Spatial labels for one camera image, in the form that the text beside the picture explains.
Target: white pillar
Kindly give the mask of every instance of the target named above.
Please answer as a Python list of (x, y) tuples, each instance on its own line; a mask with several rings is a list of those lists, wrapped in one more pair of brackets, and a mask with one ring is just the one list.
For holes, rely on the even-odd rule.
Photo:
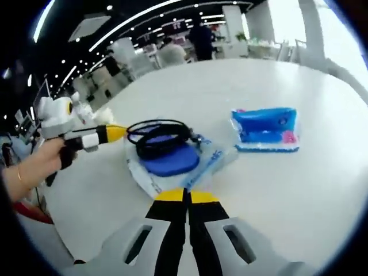
[(246, 13), (251, 39), (275, 41), (275, 32), (268, 1), (257, 5)]
[(225, 37), (225, 41), (230, 41), (229, 32), (226, 25), (221, 24), (218, 30), (220, 31), (221, 36)]
[(299, 0), (299, 5), (304, 20), (308, 51), (313, 53), (316, 59), (325, 60), (322, 27), (316, 3), (314, 0)]
[(126, 64), (129, 60), (136, 56), (132, 40), (129, 37), (119, 39), (110, 46), (114, 51), (112, 56), (120, 64)]
[(238, 42), (236, 35), (238, 33), (244, 33), (240, 7), (236, 5), (223, 6), (223, 12), (226, 19), (230, 42), (236, 43)]

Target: black strap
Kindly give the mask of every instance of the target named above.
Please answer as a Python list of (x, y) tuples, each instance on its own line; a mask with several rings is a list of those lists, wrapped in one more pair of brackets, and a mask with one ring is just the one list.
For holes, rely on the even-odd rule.
[[(137, 154), (144, 160), (155, 159), (169, 154), (178, 147), (184, 145), (188, 140), (200, 144), (200, 139), (187, 125), (176, 120), (148, 120), (138, 122), (127, 130), (127, 139), (136, 146)], [(163, 141), (152, 141), (152, 139), (171, 136)]]

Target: window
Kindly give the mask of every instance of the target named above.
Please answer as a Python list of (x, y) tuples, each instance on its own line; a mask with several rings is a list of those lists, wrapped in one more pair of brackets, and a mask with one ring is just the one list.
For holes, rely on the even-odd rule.
[(347, 69), (368, 89), (368, 71), (359, 44), (323, 0), (315, 0), (321, 21), (325, 57)]
[(298, 0), (269, 0), (275, 42), (287, 40), (295, 45), (295, 39), (306, 41), (304, 20)]
[(247, 40), (249, 40), (250, 34), (249, 34), (248, 22), (246, 19), (246, 15), (244, 13), (241, 14), (241, 23), (243, 24), (244, 35), (246, 36)]

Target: white chair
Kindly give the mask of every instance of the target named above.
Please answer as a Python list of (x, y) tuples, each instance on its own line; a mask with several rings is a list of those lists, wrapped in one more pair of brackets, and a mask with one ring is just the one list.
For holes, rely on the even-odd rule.
[(157, 58), (159, 61), (158, 63), (160, 64), (161, 68), (186, 64), (184, 56), (175, 53), (174, 52), (175, 50), (176, 49), (173, 50), (165, 49), (164, 47), (163, 49), (157, 52)]
[(280, 51), (278, 52), (276, 60), (279, 62), (289, 61), (290, 58), (289, 53), (290, 53), (289, 43), (287, 41), (284, 41), (281, 44)]
[(155, 71), (155, 67), (150, 58), (145, 53), (140, 53), (128, 62), (129, 72), (134, 79)]
[(223, 47), (224, 57), (226, 59), (246, 58), (249, 56), (248, 43), (236, 42), (233, 44), (227, 44)]

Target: bracelet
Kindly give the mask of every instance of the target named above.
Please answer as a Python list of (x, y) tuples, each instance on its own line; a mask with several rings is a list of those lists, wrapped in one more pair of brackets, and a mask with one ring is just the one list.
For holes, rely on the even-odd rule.
[(20, 171), (20, 168), (19, 168), (19, 164), (16, 165), (16, 168), (17, 168), (17, 171), (18, 171), (18, 179), (19, 181), (21, 182), (22, 185), (24, 185), (23, 183), (23, 179), (22, 179), (22, 176), (21, 176), (21, 171)]

